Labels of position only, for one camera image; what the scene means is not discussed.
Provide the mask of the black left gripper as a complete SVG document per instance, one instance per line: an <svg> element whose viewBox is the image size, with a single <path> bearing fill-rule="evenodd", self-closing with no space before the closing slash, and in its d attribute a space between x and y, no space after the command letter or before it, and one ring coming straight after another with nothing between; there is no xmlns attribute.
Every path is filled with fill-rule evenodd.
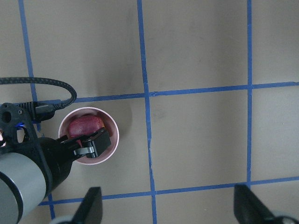
<svg viewBox="0 0 299 224"><path fill-rule="evenodd" d="M20 154L35 163L43 174L46 196L66 179L79 155L97 158L111 145L106 129L70 139L67 135L56 140L39 138L30 112L11 103L0 107L0 130L0 155Z"/></svg>

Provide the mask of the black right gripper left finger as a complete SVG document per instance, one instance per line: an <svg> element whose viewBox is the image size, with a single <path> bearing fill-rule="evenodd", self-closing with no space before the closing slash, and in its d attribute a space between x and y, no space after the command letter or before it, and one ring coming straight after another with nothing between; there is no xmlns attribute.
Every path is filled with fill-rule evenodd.
<svg viewBox="0 0 299 224"><path fill-rule="evenodd" d="M72 224L100 224L103 217L101 187L91 187L75 212Z"/></svg>

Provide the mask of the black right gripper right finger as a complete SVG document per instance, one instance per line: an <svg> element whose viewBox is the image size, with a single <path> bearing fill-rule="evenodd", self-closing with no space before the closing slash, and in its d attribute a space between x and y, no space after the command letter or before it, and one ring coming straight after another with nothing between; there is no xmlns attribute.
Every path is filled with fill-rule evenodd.
<svg viewBox="0 0 299 224"><path fill-rule="evenodd" d="M280 219L258 199L247 185L234 186L234 215L239 224L279 224Z"/></svg>

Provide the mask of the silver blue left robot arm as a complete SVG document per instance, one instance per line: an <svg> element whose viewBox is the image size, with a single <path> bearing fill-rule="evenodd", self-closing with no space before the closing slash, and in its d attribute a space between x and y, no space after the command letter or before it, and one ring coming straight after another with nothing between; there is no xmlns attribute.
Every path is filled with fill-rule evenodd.
<svg viewBox="0 0 299 224"><path fill-rule="evenodd" d="M96 158L110 145L102 127L73 139L37 137L28 111L0 107L0 221L17 224L69 175L72 163Z"/></svg>

